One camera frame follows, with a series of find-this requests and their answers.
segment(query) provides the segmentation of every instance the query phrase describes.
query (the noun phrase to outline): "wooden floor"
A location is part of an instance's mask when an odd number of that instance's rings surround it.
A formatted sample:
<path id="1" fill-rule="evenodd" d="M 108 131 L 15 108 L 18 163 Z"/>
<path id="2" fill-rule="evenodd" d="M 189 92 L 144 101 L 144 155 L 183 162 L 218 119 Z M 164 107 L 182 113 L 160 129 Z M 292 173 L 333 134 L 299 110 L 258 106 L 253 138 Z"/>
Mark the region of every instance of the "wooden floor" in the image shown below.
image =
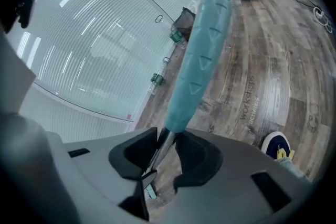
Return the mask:
<path id="1" fill-rule="evenodd" d="M 225 49 L 188 127 L 256 147 L 281 131 L 296 151 L 293 163 L 314 180 L 333 121 L 334 46 L 312 9 L 295 0 L 233 0 Z M 174 51 L 166 83 L 150 98 L 137 129 L 162 128 L 183 56 Z M 174 198 L 172 180 L 180 172 L 172 150 L 154 183 L 157 199 L 148 201 L 152 221 Z"/>

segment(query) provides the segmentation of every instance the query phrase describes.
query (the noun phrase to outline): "yellow object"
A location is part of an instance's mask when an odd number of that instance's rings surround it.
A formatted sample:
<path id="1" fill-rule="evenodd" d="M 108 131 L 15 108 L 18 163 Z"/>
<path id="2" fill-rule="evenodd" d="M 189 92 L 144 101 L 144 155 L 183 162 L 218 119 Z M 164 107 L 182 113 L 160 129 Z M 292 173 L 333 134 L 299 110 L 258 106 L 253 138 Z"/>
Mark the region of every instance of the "yellow object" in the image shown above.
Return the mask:
<path id="1" fill-rule="evenodd" d="M 293 159 L 293 157 L 294 157 L 294 153 L 295 153 L 295 151 L 290 151 L 290 153 L 289 153 L 289 158 L 292 160 Z M 286 151 L 283 149 L 283 148 L 280 148 L 279 146 L 278 146 L 278 152 L 277 152 L 277 159 L 282 159 L 282 158 L 285 158 L 285 157 L 287 157 L 287 154 L 286 154 Z"/>

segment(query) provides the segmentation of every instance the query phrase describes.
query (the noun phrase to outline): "navy blue object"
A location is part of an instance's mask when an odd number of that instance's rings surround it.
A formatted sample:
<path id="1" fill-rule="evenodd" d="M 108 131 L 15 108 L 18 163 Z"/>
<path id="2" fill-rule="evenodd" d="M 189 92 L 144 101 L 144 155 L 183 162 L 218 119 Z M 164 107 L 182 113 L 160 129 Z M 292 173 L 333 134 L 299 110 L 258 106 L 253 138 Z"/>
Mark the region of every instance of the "navy blue object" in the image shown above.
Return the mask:
<path id="1" fill-rule="evenodd" d="M 286 139 L 281 135 L 277 135 L 271 139 L 271 141 L 267 146 L 266 154 L 272 157 L 273 159 L 277 159 L 277 153 L 279 148 L 283 148 L 286 151 L 287 157 L 289 156 L 290 153 L 289 145 Z"/>

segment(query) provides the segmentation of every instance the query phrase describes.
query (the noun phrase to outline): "teal handle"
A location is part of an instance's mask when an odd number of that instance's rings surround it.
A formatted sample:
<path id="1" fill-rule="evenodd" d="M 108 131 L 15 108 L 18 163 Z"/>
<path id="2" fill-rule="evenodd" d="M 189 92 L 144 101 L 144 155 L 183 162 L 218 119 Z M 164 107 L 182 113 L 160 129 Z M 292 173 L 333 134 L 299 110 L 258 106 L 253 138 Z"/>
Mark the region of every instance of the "teal handle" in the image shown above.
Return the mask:
<path id="1" fill-rule="evenodd" d="M 194 115 L 221 56 L 231 13 L 231 0 L 202 0 L 169 102 L 169 131 L 183 132 Z"/>

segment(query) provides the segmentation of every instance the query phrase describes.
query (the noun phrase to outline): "black slot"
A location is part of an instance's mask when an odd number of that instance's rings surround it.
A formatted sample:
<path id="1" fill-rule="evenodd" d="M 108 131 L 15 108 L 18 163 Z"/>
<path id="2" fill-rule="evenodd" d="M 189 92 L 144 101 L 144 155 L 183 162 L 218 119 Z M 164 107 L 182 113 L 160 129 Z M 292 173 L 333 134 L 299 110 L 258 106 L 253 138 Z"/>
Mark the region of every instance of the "black slot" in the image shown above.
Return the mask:
<path id="1" fill-rule="evenodd" d="M 87 149 L 87 148 L 80 148 L 78 150 L 74 150 L 74 151 L 69 151 L 69 155 L 71 158 L 74 158 L 74 157 L 78 157 L 80 155 L 84 155 L 84 154 L 87 154 L 89 153 L 90 151 Z"/>
<path id="2" fill-rule="evenodd" d="M 287 194 L 266 172 L 253 174 L 251 178 L 274 212 L 291 202 Z"/>

